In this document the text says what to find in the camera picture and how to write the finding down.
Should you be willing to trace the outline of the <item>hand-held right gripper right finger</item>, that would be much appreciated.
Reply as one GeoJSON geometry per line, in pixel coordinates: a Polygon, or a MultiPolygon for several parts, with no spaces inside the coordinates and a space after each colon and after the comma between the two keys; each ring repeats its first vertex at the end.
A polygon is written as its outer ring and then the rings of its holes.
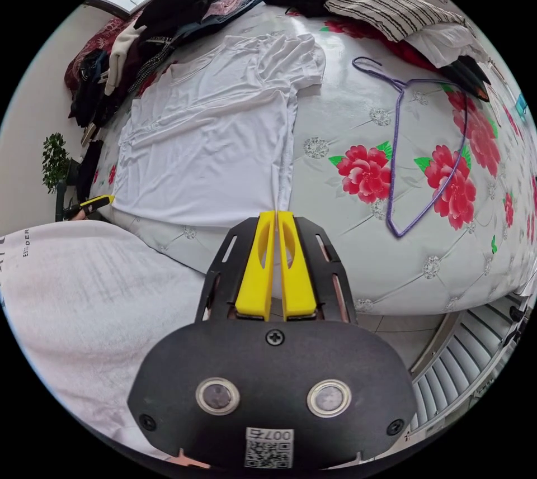
{"type": "Polygon", "coordinates": [[[293,213],[278,211],[277,227],[283,316],[314,317],[316,299],[293,213]]]}

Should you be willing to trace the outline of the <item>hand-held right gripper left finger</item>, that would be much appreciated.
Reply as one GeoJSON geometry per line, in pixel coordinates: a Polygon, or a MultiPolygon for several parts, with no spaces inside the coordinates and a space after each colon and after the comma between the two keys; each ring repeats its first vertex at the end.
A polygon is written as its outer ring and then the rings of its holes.
{"type": "Polygon", "coordinates": [[[241,286],[235,301],[238,316],[269,316],[275,255],[276,212],[260,213],[241,286]]]}

